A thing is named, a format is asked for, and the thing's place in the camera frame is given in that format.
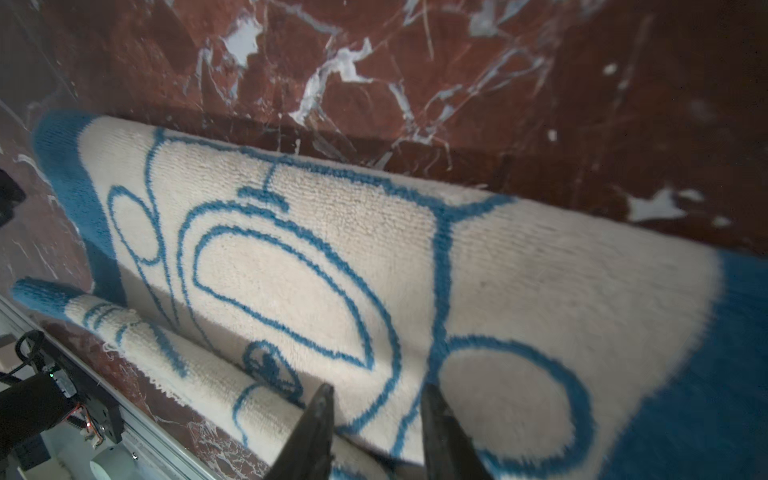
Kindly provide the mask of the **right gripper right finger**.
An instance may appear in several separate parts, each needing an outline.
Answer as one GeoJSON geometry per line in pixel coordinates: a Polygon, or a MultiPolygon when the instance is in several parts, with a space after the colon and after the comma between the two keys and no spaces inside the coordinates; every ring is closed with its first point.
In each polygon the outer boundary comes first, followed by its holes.
{"type": "Polygon", "coordinates": [[[420,410],[428,479],[492,479],[436,385],[424,386],[420,410]]]}

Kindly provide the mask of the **blue beige Doraemon towel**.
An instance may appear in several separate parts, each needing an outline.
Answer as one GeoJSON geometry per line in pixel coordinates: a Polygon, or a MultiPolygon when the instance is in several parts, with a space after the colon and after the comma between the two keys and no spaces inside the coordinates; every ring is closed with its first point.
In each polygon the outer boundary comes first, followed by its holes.
{"type": "Polygon", "coordinates": [[[763,479],[767,263],[505,195],[58,111],[78,325],[273,462],[322,383],[338,479],[424,460],[439,387],[498,479],[763,479]]]}

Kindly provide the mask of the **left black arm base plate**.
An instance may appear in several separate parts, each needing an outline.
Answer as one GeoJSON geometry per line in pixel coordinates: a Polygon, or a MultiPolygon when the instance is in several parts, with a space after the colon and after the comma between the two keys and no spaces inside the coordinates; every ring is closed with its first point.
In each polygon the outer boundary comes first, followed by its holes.
{"type": "Polygon", "coordinates": [[[49,374],[74,408],[62,419],[99,446],[122,441],[124,421],[117,400],[51,341],[44,340],[32,361],[36,373],[49,374]]]}

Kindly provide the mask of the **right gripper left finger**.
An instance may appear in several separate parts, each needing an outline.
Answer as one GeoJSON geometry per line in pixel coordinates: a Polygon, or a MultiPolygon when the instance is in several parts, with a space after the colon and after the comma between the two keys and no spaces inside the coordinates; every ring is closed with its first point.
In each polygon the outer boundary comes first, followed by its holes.
{"type": "Polygon", "coordinates": [[[265,480],[328,480],[333,462],[334,387],[323,383],[288,437],[265,480]]]}

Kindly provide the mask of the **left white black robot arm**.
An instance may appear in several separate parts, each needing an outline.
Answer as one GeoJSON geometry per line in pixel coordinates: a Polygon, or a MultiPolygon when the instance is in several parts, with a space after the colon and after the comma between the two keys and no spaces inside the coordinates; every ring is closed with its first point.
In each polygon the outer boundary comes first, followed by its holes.
{"type": "Polygon", "coordinates": [[[72,409],[56,381],[38,373],[1,392],[1,457],[13,447],[57,425],[72,409]]]}

